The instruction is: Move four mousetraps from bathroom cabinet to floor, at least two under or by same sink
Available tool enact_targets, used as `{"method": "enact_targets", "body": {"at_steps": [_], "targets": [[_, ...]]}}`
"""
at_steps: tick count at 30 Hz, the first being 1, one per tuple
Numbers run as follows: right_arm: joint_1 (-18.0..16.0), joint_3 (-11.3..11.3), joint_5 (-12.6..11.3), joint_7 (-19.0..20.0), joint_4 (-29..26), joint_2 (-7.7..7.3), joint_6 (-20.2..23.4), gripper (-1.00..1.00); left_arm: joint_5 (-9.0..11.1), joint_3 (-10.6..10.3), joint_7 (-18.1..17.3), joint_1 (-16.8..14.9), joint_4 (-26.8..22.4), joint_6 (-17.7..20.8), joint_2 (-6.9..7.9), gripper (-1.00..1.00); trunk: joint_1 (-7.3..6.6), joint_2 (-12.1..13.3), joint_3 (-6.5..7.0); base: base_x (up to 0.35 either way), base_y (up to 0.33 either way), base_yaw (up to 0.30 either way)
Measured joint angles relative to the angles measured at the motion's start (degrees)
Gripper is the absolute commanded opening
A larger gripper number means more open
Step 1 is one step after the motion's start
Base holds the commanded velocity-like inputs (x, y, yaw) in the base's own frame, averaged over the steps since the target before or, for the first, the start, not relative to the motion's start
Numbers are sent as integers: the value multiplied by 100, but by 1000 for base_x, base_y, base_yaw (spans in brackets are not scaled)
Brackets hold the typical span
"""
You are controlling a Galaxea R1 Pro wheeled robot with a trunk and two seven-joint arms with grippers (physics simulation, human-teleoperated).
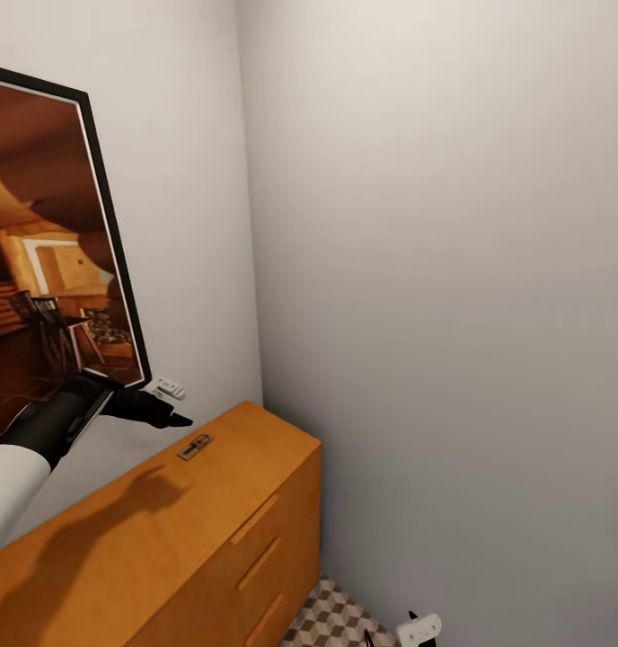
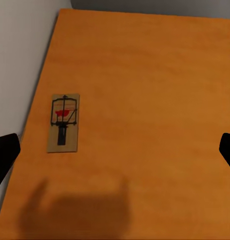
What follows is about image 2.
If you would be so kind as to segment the mousetrap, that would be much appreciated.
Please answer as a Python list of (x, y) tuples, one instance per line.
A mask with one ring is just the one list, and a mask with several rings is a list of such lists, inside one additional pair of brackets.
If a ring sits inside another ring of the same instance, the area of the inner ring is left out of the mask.
[(77, 152), (79, 103), (79, 93), (52, 95), (48, 153)]

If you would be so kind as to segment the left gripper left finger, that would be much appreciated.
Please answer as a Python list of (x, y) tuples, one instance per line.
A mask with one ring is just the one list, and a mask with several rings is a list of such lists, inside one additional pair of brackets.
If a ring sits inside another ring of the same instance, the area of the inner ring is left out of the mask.
[(0, 137), (0, 185), (21, 152), (16, 133)]

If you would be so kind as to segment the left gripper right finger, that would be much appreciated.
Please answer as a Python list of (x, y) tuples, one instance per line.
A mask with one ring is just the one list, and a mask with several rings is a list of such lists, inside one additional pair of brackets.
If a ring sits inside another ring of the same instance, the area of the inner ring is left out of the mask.
[(220, 140), (219, 151), (230, 166), (230, 133), (223, 133)]

